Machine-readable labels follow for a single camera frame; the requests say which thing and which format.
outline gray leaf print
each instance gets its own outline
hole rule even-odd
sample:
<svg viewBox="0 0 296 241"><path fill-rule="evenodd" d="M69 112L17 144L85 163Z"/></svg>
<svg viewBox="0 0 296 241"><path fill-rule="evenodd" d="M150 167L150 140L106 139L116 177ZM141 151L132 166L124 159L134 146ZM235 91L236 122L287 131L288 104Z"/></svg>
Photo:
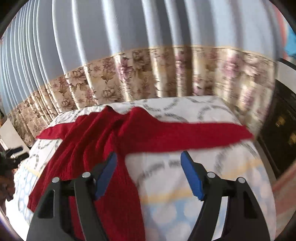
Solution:
<svg viewBox="0 0 296 241"><path fill-rule="evenodd" d="M38 146L37 146L38 149L39 149L39 146L40 146L41 141L42 141L41 139L37 139L37 141L34 143L35 145L36 145L36 143L38 143Z"/></svg>
<svg viewBox="0 0 296 241"><path fill-rule="evenodd" d="M214 165L214 170L216 174L222 174L223 170L223 162L225 161L226 154L229 150L232 150L233 146L225 147L217 156L216 156L216 162Z"/></svg>
<svg viewBox="0 0 296 241"><path fill-rule="evenodd" d="M67 112L67 115L65 115L65 113L63 113L61 115L61 119L56 121L56 124L59 124L59 123L62 123L64 121L68 120L69 118L71 118L75 114L75 112L76 112L76 110L69 111L69 112Z"/></svg>
<svg viewBox="0 0 296 241"><path fill-rule="evenodd" d="M35 154L33 156L36 156L36 163L35 163L35 167L34 167L34 169L36 169L36 167L38 165L38 162L39 162L39 155L38 154Z"/></svg>
<svg viewBox="0 0 296 241"><path fill-rule="evenodd" d="M223 106L219 106L219 105L212 105L211 106L213 109L222 109L224 111L227 111L229 114L231 114L232 116L234 116L233 112L231 110L229 110L228 108L226 107L223 107Z"/></svg>
<svg viewBox="0 0 296 241"><path fill-rule="evenodd" d="M56 141L56 144L54 145L54 149L57 150L59 147L59 140Z"/></svg>
<svg viewBox="0 0 296 241"><path fill-rule="evenodd" d="M214 103L216 99L217 99L217 96L212 96L207 102Z"/></svg>
<svg viewBox="0 0 296 241"><path fill-rule="evenodd" d="M160 119L162 117L162 115L156 115L156 116L154 116L154 118L156 118L156 119Z"/></svg>
<svg viewBox="0 0 296 241"><path fill-rule="evenodd" d="M165 116L172 117L172 118L174 118L174 119L176 119L176 120L179 120L179 121L181 121L181 122L186 122L186 123L189 122L188 120L186 120L186 119L183 118L182 116L178 116L178 115L173 114L173 113L165 113Z"/></svg>
<svg viewBox="0 0 296 241"><path fill-rule="evenodd" d="M259 158L259 155L257 154L257 152L248 143L241 142L240 145L246 147L249 150L249 152L253 155L253 157Z"/></svg>
<svg viewBox="0 0 296 241"><path fill-rule="evenodd" d="M175 98L173 100L173 102L170 103L167 107L164 107L163 110L169 110L169 109L173 108L174 106L176 106L178 104L179 101L180 101L180 99Z"/></svg>
<svg viewBox="0 0 296 241"><path fill-rule="evenodd" d="M150 107L147 104L144 104L143 107L149 111L161 111L161 109L156 109L156 108Z"/></svg>
<svg viewBox="0 0 296 241"><path fill-rule="evenodd" d="M77 119L77 117L78 117L78 115L79 115L80 112L82 112L82 109L80 109L79 111L77 111L76 115L74 116L74 120Z"/></svg>
<svg viewBox="0 0 296 241"><path fill-rule="evenodd" d="M49 144L52 143L52 142L53 142L53 140L50 140L47 144L45 144L44 146L41 146L41 145L40 145L41 141L40 141L40 142L38 143L38 149L42 150L42 149L44 149L45 147L48 147Z"/></svg>
<svg viewBox="0 0 296 241"><path fill-rule="evenodd" d="M132 110L133 107L128 108L126 111L121 112L122 115L125 115L127 113L129 113Z"/></svg>
<svg viewBox="0 0 296 241"><path fill-rule="evenodd" d="M198 100L195 100L191 97L186 97L187 100L190 100L192 103L206 103L206 101L198 101Z"/></svg>
<svg viewBox="0 0 296 241"><path fill-rule="evenodd" d="M200 110L200 112L198 113L198 115L197 115L197 118L199 119L199 120L203 120L203 115L204 115L204 113L206 112L206 111L208 111L208 110L210 110L211 109L211 107L209 107L209 106L206 106L206 107L203 107L201 110Z"/></svg>
<svg viewBox="0 0 296 241"><path fill-rule="evenodd" d="M54 120L54 123L57 124L60 120L60 117L61 117L62 114L59 114L56 119Z"/></svg>
<svg viewBox="0 0 296 241"><path fill-rule="evenodd" d="M46 167L47 164L48 164L48 161L44 162L42 167L38 171L39 172L42 171Z"/></svg>

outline patterned bedsheet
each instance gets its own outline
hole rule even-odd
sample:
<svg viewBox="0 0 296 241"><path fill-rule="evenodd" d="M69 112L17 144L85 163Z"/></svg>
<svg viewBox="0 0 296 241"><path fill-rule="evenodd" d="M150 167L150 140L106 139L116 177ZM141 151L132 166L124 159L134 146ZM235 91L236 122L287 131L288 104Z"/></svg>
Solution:
<svg viewBox="0 0 296 241"><path fill-rule="evenodd" d="M112 103L118 113L134 106L144 108L160 121L239 123L230 109L216 96L144 99ZM60 114L50 126L73 122L80 115L100 112L105 105L87 107ZM33 213L27 208L28 196L43 169L62 140L37 140L15 174L14 201L30 224ZM186 241L200 212L202 202L192 195L180 165L181 152L138 153L126 157L128 172L138 188L147 241ZM274 198L263 163L251 141L223 148L189 150L195 162L221 178L235 180L243 176L252 188L266 219L271 240L276 230ZM222 233L227 198L223 198L213 240Z"/></svg>

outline metal screw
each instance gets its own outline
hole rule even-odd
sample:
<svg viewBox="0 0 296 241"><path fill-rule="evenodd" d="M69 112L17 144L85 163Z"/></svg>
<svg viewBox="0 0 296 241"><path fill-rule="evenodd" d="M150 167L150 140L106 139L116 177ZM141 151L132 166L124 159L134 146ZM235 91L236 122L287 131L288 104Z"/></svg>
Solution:
<svg viewBox="0 0 296 241"><path fill-rule="evenodd" d="M238 178L238 181L239 181L240 183L245 183L245 182L246 182L246 179L244 179L243 177L239 177L239 178Z"/></svg>
<svg viewBox="0 0 296 241"><path fill-rule="evenodd" d="M207 176L208 176L209 178L214 178L214 177L216 176L216 174L213 173L213 172L208 172L208 173L207 173Z"/></svg>
<svg viewBox="0 0 296 241"><path fill-rule="evenodd" d="M90 176L91 176L91 173L90 172L84 172L84 173L82 173L82 177L84 177L84 178L88 178Z"/></svg>
<svg viewBox="0 0 296 241"><path fill-rule="evenodd" d="M53 183L58 183L58 182L59 182L59 178L58 178L58 177L54 177L54 178L52 179L52 182L53 182Z"/></svg>

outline curtain fold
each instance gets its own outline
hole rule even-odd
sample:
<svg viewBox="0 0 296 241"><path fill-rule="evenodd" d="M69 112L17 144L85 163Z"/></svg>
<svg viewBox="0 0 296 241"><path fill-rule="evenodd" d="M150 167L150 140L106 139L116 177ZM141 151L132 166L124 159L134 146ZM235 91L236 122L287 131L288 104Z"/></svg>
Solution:
<svg viewBox="0 0 296 241"><path fill-rule="evenodd" d="M282 53L271 6L267 0L30 0L1 39L5 113L32 145L69 110L214 94L256 135Z"/></svg>

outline light blue curtain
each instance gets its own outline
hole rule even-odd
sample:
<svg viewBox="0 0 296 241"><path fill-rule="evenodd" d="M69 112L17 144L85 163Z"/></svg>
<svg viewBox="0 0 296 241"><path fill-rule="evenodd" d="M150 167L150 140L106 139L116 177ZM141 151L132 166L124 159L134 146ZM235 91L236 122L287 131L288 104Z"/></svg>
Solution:
<svg viewBox="0 0 296 241"><path fill-rule="evenodd" d="M86 65L131 50L167 46L240 49L271 61L282 55L276 17L268 0L30 0L12 20L0 46L4 111L11 113L14 126L25 123L16 129L29 132L26 138L32 139L58 113L104 103L96 102L95 92L101 90L94 89L87 75L85 80L81 77ZM150 56L159 53L150 52ZM115 62L117 69L125 65L122 60ZM153 64L152 68L158 80L161 75ZM58 85L64 86L65 76L69 91L62 92L59 103L52 91L57 84L51 81L61 78ZM81 77L79 84L85 81L85 92L94 96L87 105L79 104L69 76ZM104 89L101 96L112 91Z"/></svg>

